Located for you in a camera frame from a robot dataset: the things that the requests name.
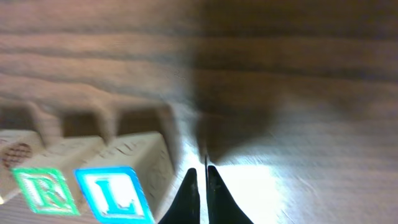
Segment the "blue L block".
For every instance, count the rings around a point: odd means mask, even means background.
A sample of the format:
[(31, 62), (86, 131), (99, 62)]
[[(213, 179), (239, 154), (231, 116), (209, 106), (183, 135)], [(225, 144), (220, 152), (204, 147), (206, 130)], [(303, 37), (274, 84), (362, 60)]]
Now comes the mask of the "blue L block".
[(174, 170), (163, 135), (146, 132), (118, 136), (74, 174), (100, 223), (154, 223)]

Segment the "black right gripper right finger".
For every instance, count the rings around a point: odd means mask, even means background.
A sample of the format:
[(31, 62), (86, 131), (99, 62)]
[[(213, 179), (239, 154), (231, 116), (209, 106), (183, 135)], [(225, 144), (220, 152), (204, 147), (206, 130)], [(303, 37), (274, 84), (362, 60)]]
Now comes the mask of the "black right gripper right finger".
[(209, 224), (253, 224), (240, 209), (215, 166), (206, 168)]

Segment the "yellow O block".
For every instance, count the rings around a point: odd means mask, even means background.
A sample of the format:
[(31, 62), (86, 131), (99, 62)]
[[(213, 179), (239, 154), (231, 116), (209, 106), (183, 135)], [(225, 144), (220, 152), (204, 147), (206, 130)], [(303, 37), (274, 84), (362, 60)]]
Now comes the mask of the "yellow O block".
[(39, 134), (31, 130), (1, 130), (1, 205), (19, 193), (12, 168), (44, 149)]

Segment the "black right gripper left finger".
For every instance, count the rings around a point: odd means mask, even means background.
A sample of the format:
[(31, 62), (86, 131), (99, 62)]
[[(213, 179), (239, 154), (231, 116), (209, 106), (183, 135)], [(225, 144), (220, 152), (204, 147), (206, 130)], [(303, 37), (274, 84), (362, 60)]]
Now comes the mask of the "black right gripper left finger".
[(200, 224), (200, 194), (195, 168), (187, 170), (170, 208), (159, 224)]

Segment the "green R block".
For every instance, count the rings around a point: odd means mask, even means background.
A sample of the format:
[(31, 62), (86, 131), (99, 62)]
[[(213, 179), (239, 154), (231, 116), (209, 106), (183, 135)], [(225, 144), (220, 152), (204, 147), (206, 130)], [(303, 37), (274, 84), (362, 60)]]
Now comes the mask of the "green R block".
[(99, 136), (65, 138), (12, 169), (29, 208), (41, 215), (79, 216), (87, 208), (74, 171), (105, 148)]

